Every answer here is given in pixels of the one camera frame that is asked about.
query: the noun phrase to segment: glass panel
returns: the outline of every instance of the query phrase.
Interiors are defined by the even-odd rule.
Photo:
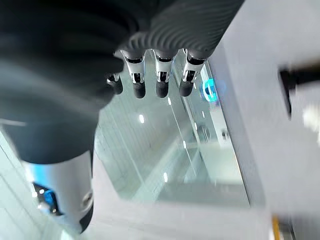
[[[156,95],[155,59],[145,54],[146,96],[137,99],[125,67],[123,93],[102,111],[95,151],[121,198],[248,207],[236,155],[208,67],[190,96],[179,83],[179,51],[165,98]]]

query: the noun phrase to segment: black fingertip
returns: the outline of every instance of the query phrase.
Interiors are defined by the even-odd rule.
[[[122,81],[121,81],[120,76],[119,76],[119,80],[111,82],[111,85],[113,87],[114,94],[119,95],[124,91],[124,87],[122,85]]]
[[[179,86],[179,92],[182,97],[187,97],[191,94],[192,88],[194,86],[193,82],[181,81]]]
[[[165,98],[168,95],[169,83],[168,82],[156,82],[155,92],[159,98]]]
[[[146,85],[143,83],[134,83],[133,84],[133,92],[137,99],[142,99],[146,95]]]

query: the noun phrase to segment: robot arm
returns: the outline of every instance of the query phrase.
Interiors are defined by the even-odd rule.
[[[176,51],[187,49],[180,94],[188,96],[242,3],[0,2],[1,131],[23,163],[42,211],[77,233],[89,225],[99,111],[122,92],[114,74],[123,62],[114,52],[122,50],[135,96],[143,98],[145,50],[154,49],[156,93],[165,97]]]

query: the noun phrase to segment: robotic finger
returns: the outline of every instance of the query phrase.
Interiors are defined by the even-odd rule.
[[[124,87],[119,74],[107,74],[104,77],[106,79],[106,83],[112,86],[114,94],[119,95],[123,92]]]
[[[132,79],[134,95],[136,98],[142,99],[146,95],[145,50],[137,50],[135,52],[121,50],[121,53]]]
[[[185,64],[179,86],[181,96],[187,97],[191,94],[194,82],[212,52],[213,51],[200,52],[184,49]]]
[[[156,89],[159,98],[165,98],[169,91],[169,78],[172,72],[178,50],[160,51],[153,50],[155,58]]]

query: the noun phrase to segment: blue light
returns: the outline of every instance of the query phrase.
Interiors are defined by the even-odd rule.
[[[218,99],[216,88],[215,88],[215,82],[213,78],[209,78],[207,81],[204,81],[202,83],[202,91],[205,99],[208,102],[215,102]]]

